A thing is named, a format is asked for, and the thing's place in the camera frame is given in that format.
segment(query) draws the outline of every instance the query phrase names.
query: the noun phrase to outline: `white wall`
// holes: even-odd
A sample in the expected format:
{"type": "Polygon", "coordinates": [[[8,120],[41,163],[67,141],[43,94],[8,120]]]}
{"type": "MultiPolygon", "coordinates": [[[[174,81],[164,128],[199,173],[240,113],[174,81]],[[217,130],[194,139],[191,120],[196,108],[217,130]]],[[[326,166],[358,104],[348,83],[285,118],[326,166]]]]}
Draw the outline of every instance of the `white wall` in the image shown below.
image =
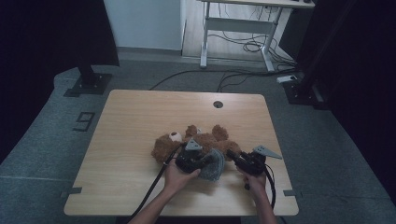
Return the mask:
{"type": "Polygon", "coordinates": [[[181,50],[185,0],[104,0],[117,47],[181,50]]]}

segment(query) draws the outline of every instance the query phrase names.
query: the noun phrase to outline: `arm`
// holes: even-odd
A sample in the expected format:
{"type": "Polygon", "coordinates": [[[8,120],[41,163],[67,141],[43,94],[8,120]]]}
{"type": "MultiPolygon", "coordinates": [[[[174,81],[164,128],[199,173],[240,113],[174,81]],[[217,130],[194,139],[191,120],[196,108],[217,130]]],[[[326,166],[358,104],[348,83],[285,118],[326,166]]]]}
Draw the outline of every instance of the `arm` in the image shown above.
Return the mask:
{"type": "Polygon", "coordinates": [[[246,172],[240,170],[239,167],[236,167],[236,169],[245,176],[245,183],[249,183],[250,185],[250,194],[254,203],[256,204],[259,223],[276,224],[276,217],[265,191],[265,175],[249,175],[246,172]]]}
{"type": "Polygon", "coordinates": [[[172,159],[165,170],[165,185],[163,190],[146,207],[140,211],[128,224],[151,224],[155,223],[163,208],[187,183],[198,176],[201,170],[195,170],[191,174],[185,174],[175,165],[172,159]]]}

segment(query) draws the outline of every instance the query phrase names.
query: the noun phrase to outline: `plush toy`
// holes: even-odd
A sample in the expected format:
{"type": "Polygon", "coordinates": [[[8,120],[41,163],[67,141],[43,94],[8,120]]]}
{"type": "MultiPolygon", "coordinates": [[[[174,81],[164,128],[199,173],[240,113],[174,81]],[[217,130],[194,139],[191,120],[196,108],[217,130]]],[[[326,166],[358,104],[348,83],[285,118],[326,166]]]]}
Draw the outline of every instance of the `plush toy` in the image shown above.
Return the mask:
{"type": "Polygon", "coordinates": [[[151,155],[157,162],[163,163],[180,143],[188,142],[193,138],[195,142],[203,147],[202,152],[204,154],[215,148],[223,154],[226,161],[231,161],[232,159],[226,155],[227,149],[240,154],[241,148],[234,141],[229,140],[228,137],[227,130],[219,125],[213,127],[212,133],[201,133],[195,125],[191,125],[187,128],[184,138],[180,133],[176,132],[167,133],[157,138],[151,155]]]}

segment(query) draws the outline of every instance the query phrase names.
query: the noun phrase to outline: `wooden table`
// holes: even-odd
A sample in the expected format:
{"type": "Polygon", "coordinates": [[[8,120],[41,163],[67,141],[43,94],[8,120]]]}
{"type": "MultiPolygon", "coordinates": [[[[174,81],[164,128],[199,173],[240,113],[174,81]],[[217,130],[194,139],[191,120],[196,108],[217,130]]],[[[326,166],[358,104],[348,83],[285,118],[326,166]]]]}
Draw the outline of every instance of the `wooden table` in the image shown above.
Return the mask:
{"type": "Polygon", "coordinates": [[[205,25],[204,25],[204,41],[201,48],[201,68],[206,68],[207,61],[207,33],[209,30],[215,31],[229,31],[239,33],[251,33],[268,35],[265,44],[261,50],[262,57],[264,58],[265,65],[269,72],[274,72],[271,61],[271,55],[269,48],[274,38],[277,24],[279,22],[282,9],[284,7],[291,8],[314,8],[315,4],[311,1],[305,3],[303,0],[291,1],[291,0],[199,0],[207,2],[206,13],[205,13],[205,25]],[[210,3],[227,3],[227,4],[238,4],[238,5],[253,5],[253,6],[267,6],[267,7],[278,7],[276,17],[273,21],[252,21],[252,20],[236,20],[229,18],[213,18],[209,16],[210,3]]]}
{"type": "MultiPolygon", "coordinates": [[[[98,121],[64,212],[71,216],[129,216],[141,203],[161,169],[150,155],[155,139],[194,124],[210,133],[216,124],[246,152],[264,145],[282,155],[264,97],[258,94],[112,91],[98,121]],[[222,108],[213,106],[223,103],[222,108]]],[[[283,160],[267,159],[276,180],[275,214],[298,213],[283,160]]],[[[244,183],[232,161],[217,182],[192,180],[168,205],[162,216],[256,215],[244,183]]],[[[148,202],[163,188],[163,177],[148,202]]],[[[267,193],[271,191],[267,183],[267,193]]]]}

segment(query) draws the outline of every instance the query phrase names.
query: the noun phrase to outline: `table leg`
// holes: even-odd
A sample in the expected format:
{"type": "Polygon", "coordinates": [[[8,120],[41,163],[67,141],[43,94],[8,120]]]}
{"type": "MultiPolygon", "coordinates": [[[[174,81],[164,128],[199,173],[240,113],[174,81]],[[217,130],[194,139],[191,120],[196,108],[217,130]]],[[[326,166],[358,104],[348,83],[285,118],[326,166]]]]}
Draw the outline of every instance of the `table leg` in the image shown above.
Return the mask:
{"type": "Polygon", "coordinates": [[[273,25],[271,27],[271,32],[270,32],[267,40],[265,41],[264,48],[262,48],[262,57],[264,58],[265,65],[267,66],[267,70],[269,72],[275,72],[275,69],[271,62],[271,55],[269,53],[269,48],[271,47],[271,42],[274,39],[274,34],[276,31],[277,24],[279,22],[280,14],[282,13],[282,9],[283,9],[283,7],[278,8],[276,18],[274,19],[273,25]]]}
{"type": "Polygon", "coordinates": [[[210,3],[207,3],[206,6],[206,14],[205,14],[205,25],[204,25],[204,42],[202,43],[201,48],[201,68],[206,68],[206,60],[207,60],[207,26],[209,23],[209,9],[210,3]]]}

